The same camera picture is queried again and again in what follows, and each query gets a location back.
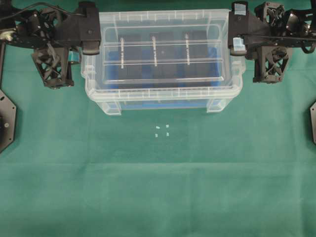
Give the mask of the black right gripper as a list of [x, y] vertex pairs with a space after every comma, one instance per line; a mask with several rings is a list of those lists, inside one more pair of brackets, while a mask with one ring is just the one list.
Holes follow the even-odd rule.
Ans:
[[229, 12], [228, 49], [254, 61], [253, 82], [283, 80], [293, 48], [308, 52], [308, 11], [264, 2], [251, 13], [248, 2], [234, 1]]

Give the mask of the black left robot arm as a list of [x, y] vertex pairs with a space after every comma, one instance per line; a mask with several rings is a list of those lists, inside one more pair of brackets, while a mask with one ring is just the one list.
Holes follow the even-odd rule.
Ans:
[[100, 53], [99, 10], [92, 1], [81, 1], [73, 12], [37, 2], [19, 9], [10, 0], [0, 2], [0, 41], [33, 50], [31, 58], [45, 87], [72, 87], [72, 52]]

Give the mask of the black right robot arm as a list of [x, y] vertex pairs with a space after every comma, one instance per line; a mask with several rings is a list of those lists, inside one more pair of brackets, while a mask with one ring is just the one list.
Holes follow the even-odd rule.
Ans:
[[246, 1], [232, 3], [228, 49], [232, 56], [254, 61], [253, 82], [281, 82], [293, 48], [300, 48], [305, 54], [316, 49], [314, 0], [304, 10], [285, 10], [283, 4], [266, 1], [253, 13]]

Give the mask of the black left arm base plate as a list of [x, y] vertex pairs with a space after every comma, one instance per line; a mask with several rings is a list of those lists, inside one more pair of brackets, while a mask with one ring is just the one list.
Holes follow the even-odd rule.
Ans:
[[2, 153], [13, 141], [17, 107], [9, 97], [0, 91], [0, 152]]

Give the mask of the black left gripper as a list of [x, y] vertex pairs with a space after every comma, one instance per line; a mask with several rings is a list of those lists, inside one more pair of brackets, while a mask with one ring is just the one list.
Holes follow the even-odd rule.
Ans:
[[14, 45], [33, 49], [31, 57], [45, 87], [74, 86], [71, 52], [100, 53], [99, 10], [91, 1], [80, 1], [73, 13], [47, 7], [21, 11], [14, 19], [19, 22]]

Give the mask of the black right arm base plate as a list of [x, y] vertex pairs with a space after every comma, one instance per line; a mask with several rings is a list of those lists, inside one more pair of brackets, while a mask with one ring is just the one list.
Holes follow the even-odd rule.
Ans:
[[312, 141], [316, 144], [316, 101], [309, 108], [311, 119]]

